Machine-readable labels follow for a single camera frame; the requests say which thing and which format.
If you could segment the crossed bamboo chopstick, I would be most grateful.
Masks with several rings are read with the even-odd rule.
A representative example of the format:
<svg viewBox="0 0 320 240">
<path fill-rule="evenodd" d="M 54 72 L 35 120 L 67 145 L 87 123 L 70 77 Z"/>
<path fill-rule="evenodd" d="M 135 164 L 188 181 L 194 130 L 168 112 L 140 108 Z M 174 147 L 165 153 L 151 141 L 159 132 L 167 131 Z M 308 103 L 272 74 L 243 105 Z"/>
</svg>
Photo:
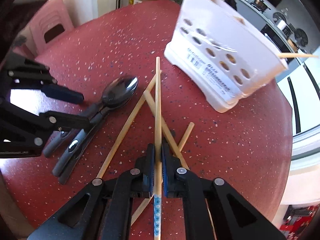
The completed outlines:
<svg viewBox="0 0 320 240">
<path fill-rule="evenodd" d="M 151 96 L 151 93 L 148 90 L 145 90 L 143 95 L 153 116 L 156 116 L 156 105 L 153 97 Z M 165 123 L 165 120 L 163 117 L 161 117 L 161 128 L 162 128 L 162 133 L 164 134 L 164 137 L 166 138 L 172 152 L 174 153 L 174 156 L 180 159 L 180 162 L 183 168 L 189 169 L 189 166 L 185 161 L 180 149 L 178 148 L 178 145 L 174 137 L 172 136 L 167 124 Z"/>
</svg>

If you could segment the pink plastic stool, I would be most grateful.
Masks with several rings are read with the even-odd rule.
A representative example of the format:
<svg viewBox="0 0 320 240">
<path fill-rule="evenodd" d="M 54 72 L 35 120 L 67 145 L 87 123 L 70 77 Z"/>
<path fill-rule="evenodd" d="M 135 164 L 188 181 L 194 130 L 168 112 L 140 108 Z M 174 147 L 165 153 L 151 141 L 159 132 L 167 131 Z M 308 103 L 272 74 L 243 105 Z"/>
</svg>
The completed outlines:
<svg viewBox="0 0 320 240">
<path fill-rule="evenodd" d="M 73 29 L 63 0 L 49 0 L 19 33 L 13 51 L 34 59 Z"/>
</svg>

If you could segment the cooking pot on stove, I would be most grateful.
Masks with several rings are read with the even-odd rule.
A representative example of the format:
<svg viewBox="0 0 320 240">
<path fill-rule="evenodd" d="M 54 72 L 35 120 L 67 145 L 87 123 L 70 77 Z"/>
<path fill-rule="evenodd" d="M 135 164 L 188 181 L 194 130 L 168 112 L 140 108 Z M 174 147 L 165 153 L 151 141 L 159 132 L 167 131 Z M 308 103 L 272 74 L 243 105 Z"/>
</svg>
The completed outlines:
<svg viewBox="0 0 320 240">
<path fill-rule="evenodd" d="M 261 13 L 271 9 L 263 0 L 253 0 L 250 4 Z"/>
</svg>

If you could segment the white plastic utensil holder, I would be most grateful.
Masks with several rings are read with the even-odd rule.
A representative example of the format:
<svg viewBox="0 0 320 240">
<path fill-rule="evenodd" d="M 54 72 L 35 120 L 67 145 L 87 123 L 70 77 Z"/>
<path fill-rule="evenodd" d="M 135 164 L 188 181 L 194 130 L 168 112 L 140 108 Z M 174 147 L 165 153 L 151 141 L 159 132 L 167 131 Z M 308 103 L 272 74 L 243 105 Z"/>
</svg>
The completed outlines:
<svg viewBox="0 0 320 240">
<path fill-rule="evenodd" d="M 165 58 L 219 113 L 288 69 L 279 49 L 223 0 L 183 0 Z"/>
</svg>

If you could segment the dark grey-handled utensil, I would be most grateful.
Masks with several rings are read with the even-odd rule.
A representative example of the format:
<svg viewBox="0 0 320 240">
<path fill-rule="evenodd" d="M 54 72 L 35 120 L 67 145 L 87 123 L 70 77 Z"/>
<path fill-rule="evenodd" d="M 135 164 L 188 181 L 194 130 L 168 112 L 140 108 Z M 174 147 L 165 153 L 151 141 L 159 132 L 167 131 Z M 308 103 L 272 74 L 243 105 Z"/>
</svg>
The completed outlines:
<svg viewBox="0 0 320 240">
<path fill-rule="evenodd" d="M 73 172 L 77 162 L 80 160 L 80 157 L 85 152 L 87 146 L 92 141 L 93 137 L 101 129 L 105 122 L 105 119 L 101 120 L 98 124 L 96 124 L 93 127 L 93 131 L 89 132 L 89 135 L 87 135 L 84 139 L 84 142 L 81 143 L 80 149 L 76 151 L 76 153 L 71 157 L 71 159 L 68 161 L 67 166 L 63 169 L 62 173 L 59 175 L 58 181 L 61 185 L 65 185 Z"/>
</svg>

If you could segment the steel spoon grey handle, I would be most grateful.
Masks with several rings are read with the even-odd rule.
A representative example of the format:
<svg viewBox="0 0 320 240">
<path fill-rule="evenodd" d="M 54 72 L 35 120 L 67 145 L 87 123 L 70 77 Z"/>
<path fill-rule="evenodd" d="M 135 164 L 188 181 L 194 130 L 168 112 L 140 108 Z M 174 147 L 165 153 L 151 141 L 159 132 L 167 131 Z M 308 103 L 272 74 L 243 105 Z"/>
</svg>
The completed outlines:
<svg viewBox="0 0 320 240">
<path fill-rule="evenodd" d="M 125 105 L 132 97 L 138 86 L 138 78 L 132 75 L 124 75 L 109 83 L 98 102 L 92 103 L 79 116 L 87 117 L 92 120 L 93 117 L 103 108 L 116 109 Z M 49 158 L 54 151 L 63 144 L 67 139 L 71 138 L 79 128 L 71 129 L 69 132 L 60 132 L 49 142 L 43 149 L 42 153 Z"/>
</svg>

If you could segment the chopstick with blue pattern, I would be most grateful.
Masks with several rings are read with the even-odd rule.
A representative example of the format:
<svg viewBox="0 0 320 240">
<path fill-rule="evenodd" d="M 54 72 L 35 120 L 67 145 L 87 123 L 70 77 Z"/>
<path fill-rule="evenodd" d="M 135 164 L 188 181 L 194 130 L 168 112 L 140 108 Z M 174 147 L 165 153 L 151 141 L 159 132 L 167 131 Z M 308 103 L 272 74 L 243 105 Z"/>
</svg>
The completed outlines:
<svg viewBox="0 0 320 240">
<path fill-rule="evenodd" d="M 155 189 L 153 204 L 153 236 L 161 239 L 162 214 L 162 116 L 161 116 L 161 60 L 156 57 L 156 84 L 155 84 Z"/>
</svg>

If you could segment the chopstick in holder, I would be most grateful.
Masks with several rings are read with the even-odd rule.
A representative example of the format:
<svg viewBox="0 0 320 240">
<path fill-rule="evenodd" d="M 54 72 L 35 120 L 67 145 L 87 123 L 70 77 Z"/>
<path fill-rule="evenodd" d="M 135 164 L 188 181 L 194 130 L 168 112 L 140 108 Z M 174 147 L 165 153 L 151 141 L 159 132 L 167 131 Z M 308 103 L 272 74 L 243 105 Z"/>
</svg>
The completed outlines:
<svg viewBox="0 0 320 240">
<path fill-rule="evenodd" d="M 314 58 L 319 58 L 317 55 L 313 54 L 306 54 L 306 53 L 280 53 L 277 55 L 280 59 L 283 58 L 309 58 L 309 57 L 314 57 Z"/>
</svg>

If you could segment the black built-in oven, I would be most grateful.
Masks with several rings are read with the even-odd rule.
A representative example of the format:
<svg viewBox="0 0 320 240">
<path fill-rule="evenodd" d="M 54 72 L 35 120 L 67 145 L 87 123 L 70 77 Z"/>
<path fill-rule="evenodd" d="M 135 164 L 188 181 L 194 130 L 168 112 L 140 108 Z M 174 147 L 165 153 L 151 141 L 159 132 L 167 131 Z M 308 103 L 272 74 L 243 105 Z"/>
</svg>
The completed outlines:
<svg viewBox="0 0 320 240">
<path fill-rule="evenodd" d="M 266 24 L 263 29 L 260 31 L 264 34 L 272 43 L 282 52 L 282 53 L 291 53 L 293 52 L 291 46 L 282 35 L 278 34 L 273 30 L 268 24 Z"/>
</svg>

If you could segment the long bamboo chopstick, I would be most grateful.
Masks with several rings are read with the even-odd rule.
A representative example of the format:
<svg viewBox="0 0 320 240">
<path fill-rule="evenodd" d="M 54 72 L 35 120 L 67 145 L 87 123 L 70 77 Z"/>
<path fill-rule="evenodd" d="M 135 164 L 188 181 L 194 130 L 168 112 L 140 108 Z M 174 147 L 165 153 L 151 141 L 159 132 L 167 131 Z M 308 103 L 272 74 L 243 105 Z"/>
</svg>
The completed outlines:
<svg viewBox="0 0 320 240">
<path fill-rule="evenodd" d="M 137 104 L 135 105 L 134 109 L 132 110 L 131 114 L 129 115 L 128 119 L 126 120 L 124 126 L 122 127 L 122 129 L 120 130 L 114 145 L 111 147 L 107 157 L 105 158 L 96 178 L 100 178 L 102 179 L 107 168 L 109 167 L 109 164 L 112 160 L 112 158 L 114 157 L 117 149 L 119 148 L 119 146 L 121 145 L 121 142 L 123 141 L 123 139 L 125 138 L 127 132 L 129 131 L 133 121 L 135 120 L 139 110 L 142 108 L 142 106 L 144 105 L 145 102 L 145 97 L 142 95 L 140 97 L 140 99 L 138 100 Z"/>
</svg>

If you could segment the short bamboo chopstick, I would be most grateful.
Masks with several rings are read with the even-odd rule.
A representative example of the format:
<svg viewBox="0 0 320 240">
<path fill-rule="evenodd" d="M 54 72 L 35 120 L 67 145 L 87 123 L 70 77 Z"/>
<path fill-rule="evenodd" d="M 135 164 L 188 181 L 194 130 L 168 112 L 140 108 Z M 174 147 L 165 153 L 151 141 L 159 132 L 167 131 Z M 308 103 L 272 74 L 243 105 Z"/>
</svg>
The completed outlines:
<svg viewBox="0 0 320 240">
<path fill-rule="evenodd" d="M 187 142 L 193 128 L 194 128 L 195 124 L 193 122 L 190 122 L 187 129 L 185 130 L 185 133 L 182 137 L 182 139 L 180 140 L 180 143 L 178 145 L 179 150 L 183 150 L 185 143 Z M 152 200 L 152 197 L 149 199 L 144 199 L 141 204 L 139 205 L 139 207 L 136 209 L 136 211 L 133 213 L 132 218 L 131 218 L 131 225 L 133 225 L 135 223 L 135 221 L 139 218 L 139 216 L 143 213 L 143 211 L 146 209 L 146 207 L 148 206 L 149 202 Z"/>
</svg>

